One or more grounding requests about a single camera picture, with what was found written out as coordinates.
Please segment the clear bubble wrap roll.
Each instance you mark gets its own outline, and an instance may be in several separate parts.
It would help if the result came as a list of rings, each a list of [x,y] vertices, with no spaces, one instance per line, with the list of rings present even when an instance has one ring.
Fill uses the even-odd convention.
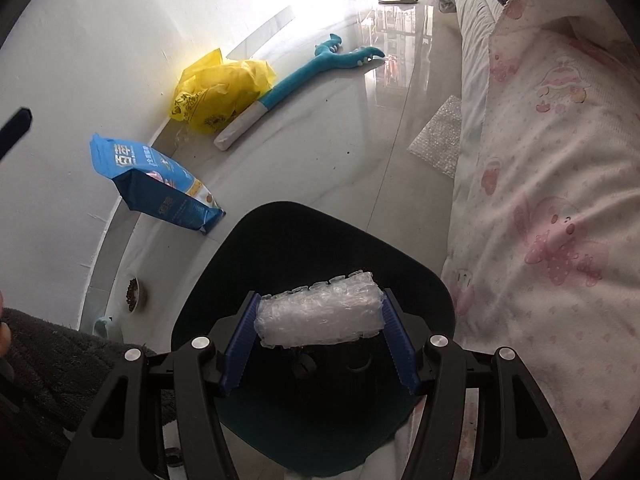
[[[383,300],[372,274],[357,271],[262,298],[254,329],[268,348],[369,338],[384,327]]]

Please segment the black trash bin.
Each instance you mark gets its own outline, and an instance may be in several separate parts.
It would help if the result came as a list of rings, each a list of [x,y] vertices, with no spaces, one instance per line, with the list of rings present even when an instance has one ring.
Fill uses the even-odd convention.
[[[304,477],[361,466],[419,401],[426,332],[454,331],[446,286],[426,266],[328,214],[274,202],[230,231],[171,333],[215,327],[220,421]]]

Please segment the small bowl with pet food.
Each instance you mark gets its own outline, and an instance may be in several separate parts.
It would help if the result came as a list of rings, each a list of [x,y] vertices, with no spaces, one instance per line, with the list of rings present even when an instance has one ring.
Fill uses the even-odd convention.
[[[125,308],[128,313],[140,311],[146,303],[148,294],[140,278],[129,274],[125,280]]]

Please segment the blue snack bag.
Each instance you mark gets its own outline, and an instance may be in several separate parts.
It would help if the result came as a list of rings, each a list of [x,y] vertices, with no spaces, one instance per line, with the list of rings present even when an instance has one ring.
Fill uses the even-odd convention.
[[[149,145],[94,134],[90,153],[94,170],[133,211],[203,234],[224,216],[200,179]]]

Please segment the pink cartoon print duvet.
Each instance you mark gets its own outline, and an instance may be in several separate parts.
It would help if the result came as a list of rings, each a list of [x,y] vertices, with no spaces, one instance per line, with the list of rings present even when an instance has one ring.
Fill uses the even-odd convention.
[[[606,0],[442,1],[462,37],[457,340],[518,352],[588,479],[639,408],[639,50]]]

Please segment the yellow plastic bag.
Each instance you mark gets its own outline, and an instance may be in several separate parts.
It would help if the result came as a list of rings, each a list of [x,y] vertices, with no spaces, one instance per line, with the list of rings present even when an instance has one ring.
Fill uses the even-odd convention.
[[[169,117],[195,133],[216,136],[277,82],[263,60],[230,60],[210,51],[185,68],[176,85]]]

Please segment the white bubble wrap sheet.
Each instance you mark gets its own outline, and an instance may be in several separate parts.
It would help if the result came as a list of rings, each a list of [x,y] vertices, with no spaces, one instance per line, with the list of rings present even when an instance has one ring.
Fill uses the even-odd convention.
[[[408,151],[453,179],[462,127],[461,100],[450,96],[411,142]]]

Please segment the green slipper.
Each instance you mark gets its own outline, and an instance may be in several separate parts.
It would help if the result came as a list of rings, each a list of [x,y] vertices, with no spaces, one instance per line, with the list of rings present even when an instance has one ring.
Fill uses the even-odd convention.
[[[401,4],[402,6],[411,6],[412,4],[417,4],[419,0],[378,0],[379,4],[384,4],[384,6],[391,6],[392,4]]]

